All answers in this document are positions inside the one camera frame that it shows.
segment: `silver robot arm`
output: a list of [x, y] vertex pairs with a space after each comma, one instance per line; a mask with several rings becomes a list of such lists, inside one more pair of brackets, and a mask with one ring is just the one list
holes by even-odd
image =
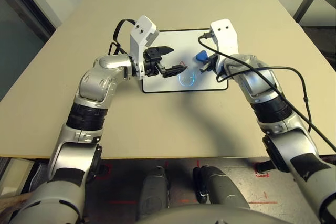
[[[217, 50], [254, 68], [267, 65], [254, 55], [238, 53], [237, 34], [228, 19], [211, 23], [207, 34], [217, 45]], [[217, 56], [212, 67], [226, 75], [249, 68], [224, 56]], [[282, 88], [272, 70], [260, 71], [282, 93]], [[302, 194], [321, 222], [336, 220], [336, 166], [320, 159], [318, 150], [304, 127], [301, 118], [256, 73], [233, 76], [246, 100], [250, 103], [261, 130], [266, 134], [263, 143], [273, 164], [283, 172], [291, 172]]]
[[62, 126], [48, 165], [48, 182], [39, 186], [11, 223], [81, 223], [85, 183], [99, 168], [104, 117], [118, 84], [132, 76], [159, 73], [164, 78], [187, 67], [165, 69], [161, 55], [169, 47], [147, 48], [158, 36], [156, 25], [141, 16], [131, 31], [130, 54], [107, 55], [94, 61], [82, 79], [68, 120]]

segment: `floor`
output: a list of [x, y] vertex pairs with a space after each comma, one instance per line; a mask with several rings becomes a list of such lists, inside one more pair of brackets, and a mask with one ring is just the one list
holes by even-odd
[[[170, 207], [197, 204], [192, 181], [196, 166], [220, 168], [237, 185], [250, 208], [290, 223], [319, 223], [290, 174], [272, 170], [256, 173], [254, 164], [268, 158], [175, 158], [103, 160], [109, 173], [86, 188], [85, 215], [89, 224], [135, 223], [136, 208], [146, 173], [163, 166], [170, 178]], [[41, 166], [30, 188], [46, 180]]]
[[303, 27], [303, 30], [336, 71], [336, 27]]

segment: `gray floor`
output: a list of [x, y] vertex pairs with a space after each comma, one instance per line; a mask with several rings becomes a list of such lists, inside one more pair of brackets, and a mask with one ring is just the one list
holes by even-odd
[[0, 101], [44, 43], [0, 0]]
[[303, 30], [336, 70], [336, 27], [303, 27]]
[[[170, 207], [198, 204], [192, 170], [220, 168], [237, 185], [250, 208], [290, 223], [319, 223], [290, 174], [272, 170], [256, 173], [254, 164], [268, 158], [175, 158], [103, 160], [109, 173], [87, 185], [85, 215], [90, 224], [135, 223], [142, 183], [148, 171], [163, 166], [171, 183]], [[46, 165], [34, 178], [31, 190], [46, 180]]]

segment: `beige tabletop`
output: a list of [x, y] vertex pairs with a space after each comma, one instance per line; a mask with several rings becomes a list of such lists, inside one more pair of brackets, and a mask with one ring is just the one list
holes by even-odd
[[[303, 74], [313, 121], [336, 144], [335, 72], [278, 0], [83, 0], [0, 103], [0, 156], [49, 157], [81, 76], [107, 53], [118, 21], [141, 15], [159, 29], [204, 28], [229, 18], [240, 53]], [[120, 35], [125, 49], [130, 29], [125, 25]], [[298, 77], [276, 75], [306, 114]], [[118, 87], [100, 144], [105, 158], [267, 156], [262, 136], [234, 82], [226, 91], [144, 94], [131, 80]], [[320, 154], [332, 153], [312, 137]]]

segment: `red tape marking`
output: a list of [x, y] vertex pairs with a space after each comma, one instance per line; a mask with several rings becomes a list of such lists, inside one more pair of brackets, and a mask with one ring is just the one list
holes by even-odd
[[108, 203], [112, 205], [136, 205], [137, 201], [136, 200], [110, 200]]
[[268, 173], [258, 173], [257, 172], [257, 164], [254, 165], [254, 172], [257, 178], [269, 177]]
[[250, 201], [249, 204], [277, 204], [277, 201]]

